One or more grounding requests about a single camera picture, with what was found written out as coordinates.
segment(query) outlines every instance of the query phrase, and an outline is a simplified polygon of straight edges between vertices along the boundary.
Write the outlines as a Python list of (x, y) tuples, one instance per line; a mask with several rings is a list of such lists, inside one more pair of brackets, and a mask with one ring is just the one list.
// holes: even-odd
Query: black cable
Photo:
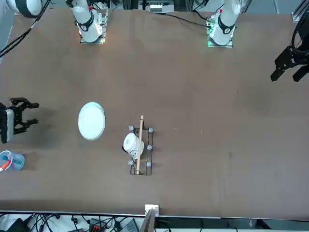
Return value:
[(112, 217), (112, 218), (106, 218), (106, 219), (104, 219), (104, 220), (102, 220), (102, 221), (98, 221), (98, 222), (96, 222), (96, 223), (94, 224), (94, 226), (97, 225), (97, 224), (99, 224), (100, 222), (105, 222), (105, 221), (109, 220), (109, 221), (106, 222), (105, 225), (104, 225), (104, 228), (107, 229), (105, 226), (106, 226), (108, 223), (110, 223), (110, 221), (111, 221), (112, 219), (113, 219), (113, 217)]
[(39, 218), (39, 215), (37, 215), (37, 218), (35, 220), (35, 224), (33, 225), (33, 227), (35, 226), (37, 232), (39, 232), (39, 230), (38, 230), (38, 218)]
[[(36, 215), (37, 215), (36, 222), (35, 222), (34, 225), (32, 226), (30, 232), (33, 231), (34, 227), (36, 227), (36, 230), (39, 231), (39, 230), (38, 230), (38, 222), (41, 221), (41, 220), (43, 220), (42, 218), (41, 218), (41, 219), (38, 219), (39, 216), (40, 216), (41, 214), (34, 214), (33, 217), (35, 217)], [(49, 216), (46, 217), (46, 219), (49, 220), (49, 219), (52, 218), (53, 216), (54, 216), (54, 214), (49, 215)]]
[(47, 2), (45, 3), (45, 5), (42, 7), (42, 10), (40, 11), (40, 13), (38, 14), (37, 18), (35, 19), (35, 21), (33, 22), (33, 24), (31, 25), (31, 27), (26, 30), (23, 34), (21, 34), (20, 36), (18, 36), (16, 39), (14, 39), (12, 42), (10, 42), (7, 46), (5, 46), (1, 51), (0, 51), (0, 58), (5, 56), (7, 53), (9, 53), (12, 49), (14, 49), (28, 34), (29, 32), (33, 29), (33, 27), (35, 26), (35, 24), (40, 20), (40, 18), (42, 17), (43, 13), (45, 12), (45, 10), (48, 7), (48, 4), (51, 2), (51, 0), (47, 0)]
[(109, 220), (108, 222), (106, 222), (105, 229), (110, 229), (110, 228), (112, 227), (112, 220), (113, 220), (113, 219), (116, 221), (115, 217), (112, 217), (111, 220)]
[(218, 12), (218, 10), (220, 10), (221, 7), (223, 7), (224, 3), (215, 11), (216, 13)]
[(200, 7), (203, 4), (205, 4), (204, 6), (206, 6), (208, 2), (209, 2), (209, 0), (202, 1), (200, 5), (198, 5), (196, 8), (193, 9), (193, 11), (195, 11), (198, 7)]
[(44, 225), (47, 225), (49, 231), (50, 231), (50, 232), (53, 232), (52, 229), (49, 227), (49, 224), (48, 224), (48, 220), (49, 220), (51, 217), (49, 217), (49, 218), (47, 218), (47, 217), (48, 217), (48, 215), (43, 215), (43, 218), (45, 219), (45, 221), (44, 221), (44, 219), (43, 219), (43, 221), (44, 221), (43, 226), (44, 226)]
[(99, 215), (98, 220), (100, 221), (100, 229), (102, 228), (101, 216)]
[(94, 2), (93, 3), (99, 10), (101, 10), (101, 8)]
[(209, 28), (211, 29), (211, 26), (207, 26), (207, 25), (203, 25), (203, 24), (199, 24), (199, 23), (196, 23), (196, 22), (192, 22), (190, 20), (187, 20), (187, 19), (184, 19), (184, 18), (180, 18), (178, 16), (175, 16), (175, 15), (172, 15), (172, 14), (161, 14), (161, 15), (166, 15), (166, 16), (171, 16), (171, 17), (174, 17), (174, 18), (177, 18), (179, 20), (182, 20), (182, 21), (185, 21), (185, 22), (188, 22), (188, 23), (192, 23), (196, 26), (200, 26), (200, 27), (204, 27), (204, 28)]
[(202, 232), (202, 230), (204, 228), (204, 221), (203, 221), (203, 219), (201, 219), (200, 222), (201, 222), (201, 229), (199, 230), (199, 232)]
[(118, 231), (120, 231), (120, 230), (116, 230), (116, 224), (119, 224), (120, 226), (121, 226), (121, 222), (123, 222), (123, 220), (125, 220), (125, 219), (127, 219), (127, 217), (124, 217), (123, 219), (121, 219), (120, 221), (116, 221), (116, 219), (114, 219), (115, 220), (115, 224), (114, 224), (114, 227), (113, 227), (113, 229), (111, 230), (111, 231), (109, 231), (109, 232), (113, 232), (113, 231), (116, 231), (116, 232), (118, 232)]
[(143, 0), (142, 1), (142, 8), (143, 8), (143, 10), (146, 10), (146, 4), (147, 4), (147, 0)]
[(87, 222), (87, 224), (90, 224), (90, 220), (87, 220), (83, 215), (82, 218)]
[(165, 222), (163, 222), (163, 221), (160, 221), (159, 219), (157, 219), (157, 221), (158, 222), (160, 222), (160, 223), (162, 223), (163, 225), (165, 225), (167, 228), (168, 228), (168, 230), (166, 230), (166, 232), (168, 231), (168, 232), (171, 232), (172, 230), (170, 229), (170, 227), (168, 226), (168, 224), (166, 224)]
[(231, 228), (231, 229), (234, 229), (234, 230), (236, 230), (236, 232), (238, 232), (238, 229), (237, 229), (236, 227), (232, 227), (232, 226), (230, 225), (230, 223), (228, 223), (228, 222), (227, 222), (227, 227), (228, 227), (228, 228)]
[(34, 215), (35, 214), (31, 214), (26, 220), (24, 220), (24, 225), (28, 225), (34, 218)]
[(201, 19), (204, 19), (204, 20), (206, 20), (206, 21), (207, 21), (207, 19), (209, 18), (209, 17), (203, 17), (197, 10), (193, 10), (192, 12), (197, 13), (197, 15), (198, 15)]
[(291, 44), (292, 44), (292, 49), (295, 53), (298, 53), (298, 54), (303, 54), (303, 55), (306, 55), (309, 53), (309, 50), (306, 50), (306, 51), (301, 51), (301, 50), (298, 50), (296, 47), (295, 47), (295, 36), (300, 28), (300, 26), (302, 25), (303, 21), (304, 21), (304, 18), (306, 16), (306, 14), (308, 14), (308, 9), (309, 9), (309, 6), (305, 9), (303, 15), (301, 16), (298, 24), (296, 25), (294, 31), (293, 31), (293, 35), (292, 35), (292, 40), (291, 40)]
[(71, 221), (73, 222), (73, 224), (74, 224), (74, 226), (75, 226), (75, 228), (76, 228), (76, 231), (79, 231), (78, 228), (77, 228), (77, 226), (76, 226), (76, 224), (75, 224), (75, 220), (74, 220), (73, 215), (72, 215)]

